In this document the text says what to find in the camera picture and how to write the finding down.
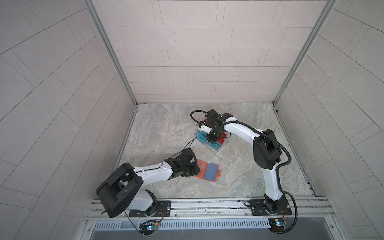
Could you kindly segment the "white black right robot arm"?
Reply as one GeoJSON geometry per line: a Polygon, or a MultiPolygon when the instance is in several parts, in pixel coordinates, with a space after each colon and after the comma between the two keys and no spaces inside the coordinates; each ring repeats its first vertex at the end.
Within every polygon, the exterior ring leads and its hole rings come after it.
{"type": "Polygon", "coordinates": [[[265,180],[265,201],[262,208],[270,215],[277,214],[285,201],[285,194],[281,190],[277,166],[281,161],[282,150],[276,143],[276,137],[271,130],[261,131],[240,123],[232,115],[218,114],[215,110],[205,113],[206,121],[201,126],[210,129],[207,133],[208,141],[213,142],[224,132],[229,132],[245,140],[253,147],[256,164],[263,169],[265,180]]]}

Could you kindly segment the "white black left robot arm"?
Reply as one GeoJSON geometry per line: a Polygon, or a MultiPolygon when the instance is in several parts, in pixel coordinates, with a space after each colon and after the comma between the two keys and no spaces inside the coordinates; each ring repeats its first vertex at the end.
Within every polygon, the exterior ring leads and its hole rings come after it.
{"type": "Polygon", "coordinates": [[[156,182],[169,181],[177,177],[192,177],[200,173],[195,153],[183,149],[178,156],[147,167],[133,167],[130,163],[119,166],[96,189],[105,212],[110,218],[125,210],[138,210],[153,215],[158,199],[145,189],[156,182]]]}

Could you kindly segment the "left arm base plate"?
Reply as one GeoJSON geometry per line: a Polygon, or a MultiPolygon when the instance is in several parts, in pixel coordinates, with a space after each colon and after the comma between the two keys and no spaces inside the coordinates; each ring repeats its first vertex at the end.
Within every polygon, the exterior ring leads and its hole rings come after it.
{"type": "Polygon", "coordinates": [[[153,203],[146,211],[130,210],[130,218],[162,218],[169,217],[171,201],[158,201],[153,203]]]}

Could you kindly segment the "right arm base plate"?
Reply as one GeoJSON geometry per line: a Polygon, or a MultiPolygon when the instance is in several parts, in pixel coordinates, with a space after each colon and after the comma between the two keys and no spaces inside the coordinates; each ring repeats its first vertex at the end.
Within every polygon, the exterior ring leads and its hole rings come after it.
{"type": "Polygon", "coordinates": [[[292,215],[292,208],[285,199],[281,201],[249,200],[244,205],[251,209],[253,216],[282,216],[292,215]]]}

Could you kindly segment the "orange card holder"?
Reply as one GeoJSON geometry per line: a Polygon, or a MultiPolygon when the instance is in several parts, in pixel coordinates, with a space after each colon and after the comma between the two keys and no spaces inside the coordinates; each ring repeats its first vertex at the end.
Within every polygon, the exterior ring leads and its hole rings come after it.
{"type": "Polygon", "coordinates": [[[196,178],[216,182],[217,178],[220,177],[221,171],[220,166],[217,164],[207,163],[205,161],[197,160],[200,172],[195,176],[196,178]]]}

